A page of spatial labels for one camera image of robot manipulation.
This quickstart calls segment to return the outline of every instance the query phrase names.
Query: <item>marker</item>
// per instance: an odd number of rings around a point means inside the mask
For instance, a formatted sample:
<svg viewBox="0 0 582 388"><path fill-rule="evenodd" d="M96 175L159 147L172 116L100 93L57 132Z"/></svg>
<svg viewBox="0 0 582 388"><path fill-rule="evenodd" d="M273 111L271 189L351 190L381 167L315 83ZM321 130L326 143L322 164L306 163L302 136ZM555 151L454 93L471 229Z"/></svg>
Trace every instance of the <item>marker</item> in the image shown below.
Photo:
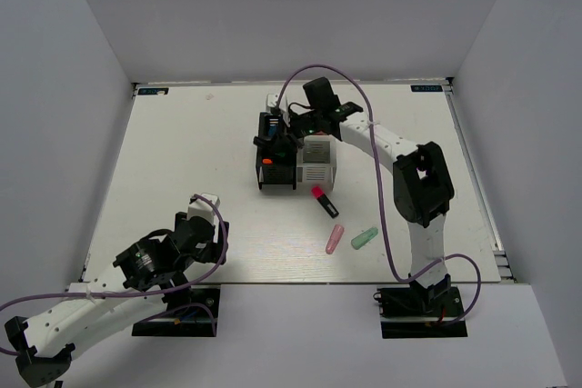
<svg viewBox="0 0 582 388"><path fill-rule="evenodd" d="M317 199L319 204L324 207L331 218L336 218L339 215L336 207L329 201L321 188L314 186L311 189L311 194Z"/></svg>
<svg viewBox="0 0 582 388"><path fill-rule="evenodd" d="M372 240L376 235L378 235L378 228L370 227L367 231L361 233L352 240L352 247L354 247L356 250L359 250L362 247L364 247L364 245L366 245L370 240Z"/></svg>
<svg viewBox="0 0 582 388"><path fill-rule="evenodd" d="M327 241L326 245L327 254L332 254L335 251L337 244L339 243L339 240L342 239L343 234L344 226L342 226L341 224L336 224L334 226L334 230L331 231L331 235L329 235L329 240Z"/></svg>

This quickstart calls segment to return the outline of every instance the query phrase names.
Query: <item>white wall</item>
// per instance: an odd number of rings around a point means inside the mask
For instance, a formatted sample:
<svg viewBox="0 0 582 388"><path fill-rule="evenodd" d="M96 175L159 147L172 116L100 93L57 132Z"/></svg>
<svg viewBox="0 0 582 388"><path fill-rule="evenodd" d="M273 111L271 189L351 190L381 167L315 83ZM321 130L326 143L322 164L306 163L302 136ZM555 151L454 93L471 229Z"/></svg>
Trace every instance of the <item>white wall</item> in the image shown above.
<svg viewBox="0 0 582 388"><path fill-rule="evenodd" d="M131 108L86 0L0 0L0 301L78 279ZM23 304L4 322L50 302ZM0 356L0 385L25 386Z"/></svg>
<svg viewBox="0 0 582 388"><path fill-rule="evenodd" d="M582 0L497 0L456 106L509 261L582 387Z"/></svg>
<svg viewBox="0 0 582 388"><path fill-rule="evenodd" d="M87 0L134 82L454 75L495 0Z"/></svg>

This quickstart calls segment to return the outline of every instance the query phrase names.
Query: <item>sticker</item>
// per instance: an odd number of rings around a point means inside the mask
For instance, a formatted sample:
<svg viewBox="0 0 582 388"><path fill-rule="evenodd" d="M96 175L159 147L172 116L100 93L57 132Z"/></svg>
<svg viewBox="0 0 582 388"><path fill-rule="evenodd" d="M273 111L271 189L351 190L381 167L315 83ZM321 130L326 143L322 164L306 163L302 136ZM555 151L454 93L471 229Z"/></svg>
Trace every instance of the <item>sticker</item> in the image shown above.
<svg viewBox="0 0 582 388"><path fill-rule="evenodd" d="M137 95L167 95L169 88L139 88Z"/></svg>
<svg viewBox="0 0 582 388"><path fill-rule="evenodd" d="M443 87L441 85L410 85L410 90L413 93L442 93Z"/></svg>

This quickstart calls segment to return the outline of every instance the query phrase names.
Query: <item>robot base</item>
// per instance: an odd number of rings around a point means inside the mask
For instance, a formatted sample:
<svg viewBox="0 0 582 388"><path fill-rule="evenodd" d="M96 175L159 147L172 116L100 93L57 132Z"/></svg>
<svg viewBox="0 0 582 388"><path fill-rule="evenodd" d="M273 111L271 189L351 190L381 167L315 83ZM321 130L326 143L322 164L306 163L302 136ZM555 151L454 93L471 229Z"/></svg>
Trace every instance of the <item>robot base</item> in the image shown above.
<svg viewBox="0 0 582 388"><path fill-rule="evenodd" d="M190 301L205 304L216 320L218 328L218 306L220 288L192 288ZM210 318L199 309L185 309L175 315L134 324L131 336L165 336L165 337L214 337Z"/></svg>
<svg viewBox="0 0 582 388"><path fill-rule="evenodd" d="M463 313L458 288L451 287L424 312L414 290L408 287L379 288L374 299L380 303L382 338L467 337L465 321L447 325Z"/></svg>

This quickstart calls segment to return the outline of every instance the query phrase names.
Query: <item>white table surface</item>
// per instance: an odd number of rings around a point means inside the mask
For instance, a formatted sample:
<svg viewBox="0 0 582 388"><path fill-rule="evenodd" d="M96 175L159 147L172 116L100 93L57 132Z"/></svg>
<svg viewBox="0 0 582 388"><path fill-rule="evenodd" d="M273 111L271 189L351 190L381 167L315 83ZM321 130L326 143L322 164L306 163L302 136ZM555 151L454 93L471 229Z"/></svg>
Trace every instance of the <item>white table surface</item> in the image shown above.
<svg viewBox="0 0 582 388"><path fill-rule="evenodd" d="M374 285L223 285L216 338L114 335L65 388L547 388L566 381L530 286L487 284L467 338L382 339ZM459 287L464 304L475 292Z"/></svg>
<svg viewBox="0 0 582 388"><path fill-rule="evenodd" d="M334 85L341 101L362 100L351 85ZM409 85L364 85L375 117L419 143L442 147L453 184L445 228L446 252L467 254L483 280L499 281L492 234L479 209L444 93L412 93ZM332 220L310 194L291 188L258 190L255 173L258 114L280 84L170 87L167 95L138 95L113 180L89 251L85 279L96 277L115 256L152 230L172 228L194 193L212 193L231 223L227 262L212 283L390 283L381 236L359 251L350 240L369 227L380 229L372 159L337 144L337 177L328 194L340 212ZM301 84L289 102L305 101ZM407 274L410 242L406 222L392 201L392 178L383 172L387 222L396 266ZM334 224L346 231L333 255L324 251ZM474 282L463 260L447 263L456 282ZM192 279L209 265L193 265Z"/></svg>

